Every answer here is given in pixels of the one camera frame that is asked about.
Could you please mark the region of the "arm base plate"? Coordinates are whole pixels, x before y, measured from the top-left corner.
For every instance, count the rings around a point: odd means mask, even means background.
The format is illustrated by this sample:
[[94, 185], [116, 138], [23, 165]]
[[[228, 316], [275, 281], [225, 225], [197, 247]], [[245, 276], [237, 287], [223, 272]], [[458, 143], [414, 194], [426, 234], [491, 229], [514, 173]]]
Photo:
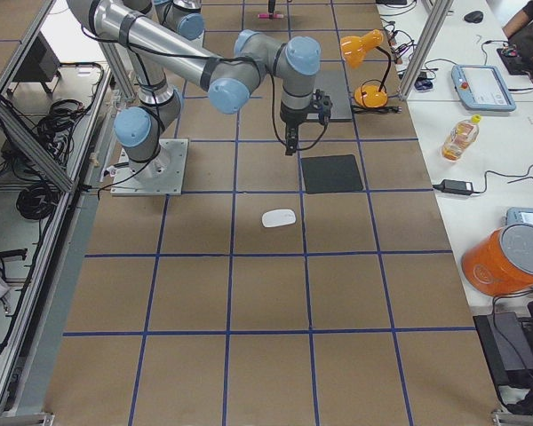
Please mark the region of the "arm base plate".
[[121, 149], [119, 160], [126, 166], [115, 172], [114, 185], [109, 187], [114, 196], [182, 194], [189, 140], [161, 138], [159, 144], [159, 154], [147, 165], [129, 162]]

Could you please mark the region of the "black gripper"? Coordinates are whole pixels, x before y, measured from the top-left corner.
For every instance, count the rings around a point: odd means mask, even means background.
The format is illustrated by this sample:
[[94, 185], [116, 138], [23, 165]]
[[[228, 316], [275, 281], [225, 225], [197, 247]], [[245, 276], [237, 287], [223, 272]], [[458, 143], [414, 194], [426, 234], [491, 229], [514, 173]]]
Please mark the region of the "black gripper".
[[[268, 0], [267, 13], [274, 16], [275, 0]], [[280, 116], [285, 124], [285, 154], [293, 155], [298, 149], [299, 126], [314, 114], [320, 125], [326, 128], [330, 123], [332, 102], [330, 96], [317, 89], [305, 98], [305, 106], [291, 106], [286, 100], [281, 103]]]

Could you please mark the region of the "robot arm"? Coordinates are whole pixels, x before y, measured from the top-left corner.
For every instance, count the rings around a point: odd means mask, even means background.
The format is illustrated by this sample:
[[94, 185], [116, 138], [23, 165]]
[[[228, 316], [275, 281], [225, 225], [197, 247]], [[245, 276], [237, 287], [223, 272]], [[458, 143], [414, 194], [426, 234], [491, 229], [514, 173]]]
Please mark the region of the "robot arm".
[[239, 112], [266, 76], [280, 79], [287, 155], [299, 151], [299, 127], [310, 114], [316, 114], [322, 126], [330, 122], [330, 97], [314, 87], [321, 46], [312, 37], [297, 36], [284, 43], [245, 29], [236, 39], [233, 57], [225, 58], [184, 37], [161, 12], [152, 18], [125, 1], [70, 1], [68, 6], [84, 31], [101, 43], [124, 48], [133, 65], [140, 104], [116, 117], [114, 131], [134, 182], [159, 180], [174, 159], [161, 143], [181, 109], [167, 72], [205, 91], [223, 114]]
[[203, 36], [205, 23], [199, 0], [154, 0], [158, 21], [171, 31], [193, 41]]

